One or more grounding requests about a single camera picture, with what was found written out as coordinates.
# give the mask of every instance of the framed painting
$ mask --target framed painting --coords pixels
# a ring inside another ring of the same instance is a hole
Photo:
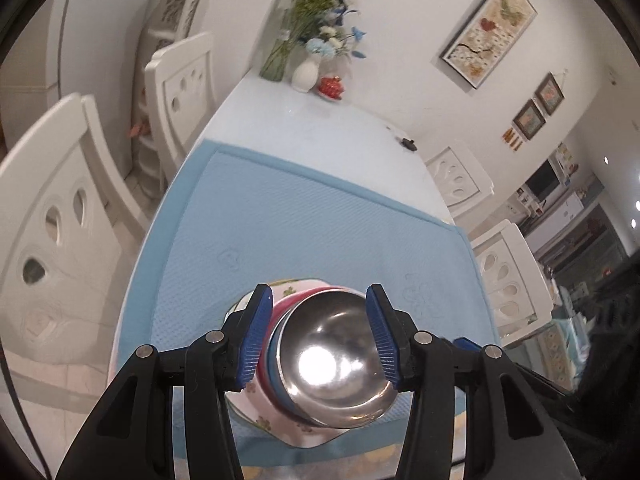
[[[478,88],[536,15],[529,0],[485,0],[441,58]]]
[[[531,140],[540,131],[546,121],[533,99],[529,99],[513,120],[522,134]]]
[[[545,80],[536,90],[536,97],[549,115],[553,114],[564,100],[564,95],[562,95],[558,82],[551,72],[546,75]]]

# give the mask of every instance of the vase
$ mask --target vase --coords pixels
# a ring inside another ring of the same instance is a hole
[[[309,92],[318,82],[321,61],[320,54],[309,54],[293,73],[291,86],[298,92]]]
[[[280,26],[278,39],[275,45],[273,45],[269,57],[267,57],[267,60],[260,69],[260,77],[274,82],[282,81],[284,70],[289,60],[289,54],[291,54],[295,44],[295,41],[291,38],[290,12],[286,10],[282,19],[282,25]]]

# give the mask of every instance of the white flower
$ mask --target white flower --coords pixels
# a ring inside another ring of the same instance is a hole
[[[320,34],[324,34],[325,36],[332,38],[335,36],[335,29],[325,25],[324,27],[320,27]]]
[[[332,47],[342,48],[342,42],[336,38],[329,38],[327,40],[327,43],[329,43]]]

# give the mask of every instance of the stainless steel bowl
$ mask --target stainless steel bowl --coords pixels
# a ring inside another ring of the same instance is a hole
[[[396,398],[385,379],[362,294],[332,289],[297,304],[271,341],[268,365],[283,404],[310,423],[358,428]]]

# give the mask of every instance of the silver screw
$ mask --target silver screw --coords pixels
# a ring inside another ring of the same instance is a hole
[[[210,343],[219,343],[224,338],[225,335],[222,330],[212,330],[211,332],[207,332],[207,335],[204,336],[204,339],[206,339]]]
[[[136,355],[142,359],[149,357],[154,352],[154,348],[151,345],[142,345],[136,348]]]
[[[416,332],[414,335],[414,339],[417,343],[421,345],[428,345],[431,341],[433,341],[433,336],[429,332]]]
[[[496,345],[489,345],[484,349],[484,353],[487,354],[491,359],[497,359],[502,355],[502,350],[500,350]]]

